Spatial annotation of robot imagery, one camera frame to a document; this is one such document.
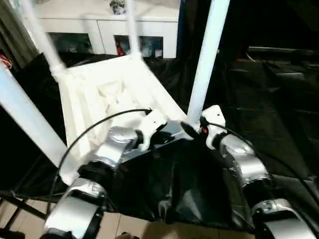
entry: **black cloth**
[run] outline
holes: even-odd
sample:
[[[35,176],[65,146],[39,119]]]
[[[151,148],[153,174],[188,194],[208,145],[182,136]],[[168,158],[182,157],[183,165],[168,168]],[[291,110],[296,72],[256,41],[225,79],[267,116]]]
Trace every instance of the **black cloth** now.
[[[61,58],[72,66],[109,56],[62,54]],[[145,61],[186,112],[194,63],[182,59]],[[58,85],[44,57],[37,57],[16,79],[65,141]],[[317,69],[253,62],[227,64],[217,59],[204,107],[221,105],[227,126],[258,150],[288,163],[318,194],[318,85]],[[2,114],[6,119],[2,129],[14,139],[3,147],[13,155],[12,160],[3,161],[0,193],[14,191],[21,198],[48,200],[55,167],[9,116]],[[27,145],[28,151],[17,150],[19,144]],[[263,155],[262,160],[293,204],[316,221],[318,208],[298,180],[282,165]],[[219,162],[218,153],[210,152],[202,142],[185,140],[126,162],[109,192],[108,211],[150,221],[251,232],[249,210],[238,183]],[[60,181],[55,201],[65,188]]]

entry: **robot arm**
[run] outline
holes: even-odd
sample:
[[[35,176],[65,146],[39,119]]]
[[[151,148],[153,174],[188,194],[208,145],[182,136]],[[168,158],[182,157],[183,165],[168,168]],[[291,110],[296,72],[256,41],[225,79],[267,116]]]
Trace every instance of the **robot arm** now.
[[[165,124],[163,115],[152,111],[137,129],[112,127],[105,141],[86,155],[79,177],[46,219],[41,238],[95,238],[115,169],[126,152],[148,150],[152,135]]]
[[[250,145],[216,126],[202,126],[208,131],[206,145],[219,150],[240,182],[252,212],[257,239],[316,238],[289,201],[275,189],[265,165]]]
[[[203,116],[210,121],[211,110]],[[219,117],[223,125],[224,118]],[[79,168],[79,178],[67,189],[45,222],[47,238],[95,238],[102,220],[114,170],[132,150],[146,151],[152,135],[166,124],[157,111],[147,115],[137,129],[112,127],[106,140],[90,152]],[[218,149],[238,178],[252,211],[257,239],[315,239],[307,223],[289,201],[273,187],[271,177],[250,145],[213,125],[201,125],[206,145]]]

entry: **black cable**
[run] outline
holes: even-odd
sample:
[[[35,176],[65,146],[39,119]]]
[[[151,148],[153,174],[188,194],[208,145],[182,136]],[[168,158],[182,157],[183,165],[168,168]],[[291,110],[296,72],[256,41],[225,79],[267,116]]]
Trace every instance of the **black cable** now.
[[[238,138],[240,138],[242,141],[244,141],[246,144],[248,144],[252,149],[253,151],[256,153],[256,156],[259,157],[259,153],[257,151],[257,149],[254,147],[254,145],[249,142],[248,140],[246,140],[243,136],[241,136],[240,134],[236,133],[235,131],[225,127],[225,126],[222,126],[220,124],[217,124],[217,123],[211,123],[211,122],[208,122],[208,121],[205,121],[205,123],[207,124],[211,124],[213,126],[216,126],[216,127],[219,127],[219,128],[222,128],[230,133],[232,133],[233,135],[237,136]],[[301,178],[301,176],[291,167],[289,166],[287,163],[285,163],[284,161],[278,159],[277,157],[269,154],[269,153],[266,153],[266,152],[262,152],[261,153],[267,157],[269,157],[270,159],[272,159],[273,161],[276,161],[278,162],[279,164],[281,164],[282,166],[286,167],[292,174],[294,177],[296,177],[299,182],[304,186],[304,188],[308,191],[308,193],[310,194],[310,196],[312,197],[312,199],[314,200],[314,202],[316,203],[316,205],[319,207],[319,199],[318,197],[315,195],[315,193],[312,191],[312,189],[309,187],[309,185],[304,181],[304,179]]]
[[[114,115],[111,115],[111,116],[108,116],[98,122],[96,122],[95,124],[91,125],[90,127],[88,127],[85,131],[83,131],[72,143],[71,145],[68,147],[68,149],[65,151],[65,153],[63,154],[62,158],[61,158],[61,161],[59,163],[59,166],[56,170],[56,173],[55,173],[55,176],[54,176],[54,179],[53,179],[53,182],[52,182],[52,186],[51,186],[51,189],[50,189],[50,193],[49,193],[49,200],[48,200],[48,204],[47,204],[47,207],[46,207],[46,214],[47,216],[49,216],[50,214],[50,211],[51,211],[51,201],[52,201],[52,197],[53,197],[53,192],[54,192],[54,188],[55,188],[55,184],[58,180],[58,177],[59,177],[59,172],[62,168],[62,165],[66,159],[66,156],[69,154],[69,152],[71,151],[71,149],[73,148],[73,146],[87,133],[89,132],[91,129],[93,129],[94,127],[100,125],[101,123],[107,121],[107,120],[110,120],[116,116],[119,116],[119,115],[123,115],[123,114],[126,114],[126,113],[131,113],[131,112],[145,112],[147,115],[151,112],[152,110],[151,109],[135,109],[135,110],[128,110],[128,111],[122,111],[122,112],[119,112],[119,113],[116,113]]]

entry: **tiled floor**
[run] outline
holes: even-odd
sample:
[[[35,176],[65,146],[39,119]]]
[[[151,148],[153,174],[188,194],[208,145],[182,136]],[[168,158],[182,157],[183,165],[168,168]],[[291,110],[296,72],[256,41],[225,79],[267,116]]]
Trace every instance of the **tiled floor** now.
[[[29,200],[29,205],[45,212],[46,204],[40,201]],[[3,203],[0,208],[0,227],[4,227],[16,207],[10,203]],[[21,211],[11,230],[19,231],[26,235],[26,239],[39,239],[43,230],[44,221],[32,214]],[[222,231],[176,223],[150,223],[145,220],[127,217],[120,214],[105,213],[98,239],[114,239],[123,232],[128,232],[140,239],[254,239],[253,235]]]

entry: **white pole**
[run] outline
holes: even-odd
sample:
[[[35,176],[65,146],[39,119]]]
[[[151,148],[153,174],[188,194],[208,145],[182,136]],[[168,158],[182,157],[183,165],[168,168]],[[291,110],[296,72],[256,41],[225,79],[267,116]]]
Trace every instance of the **white pole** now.
[[[22,10],[26,16],[27,26],[32,32],[36,45],[43,51],[49,63],[52,76],[56,76],[65,69],[60,57],[58,56],[51,39],[44,32],[39,20],[37,19],[30,0],[20,0]]]
[[[127,18],[128,18],[128,28],[129,28],[129,41],[130,50],[133,56],[141,56],[139,38],[135,23],[135,5],[134,0],[126,0]]]
[[[205,35],[197,64],[186,121],[198,123],[202,114],[207,88],[213,71],[218,45],[230,0],[211,0]]]
[[[58,166],[66,151],[65,144],[11,73],[6,71],[0,63],[0,104],[52,163]],[[60,172],[66,184],[70,184],[77,176],[77,168],[77,161],[70,155]]]

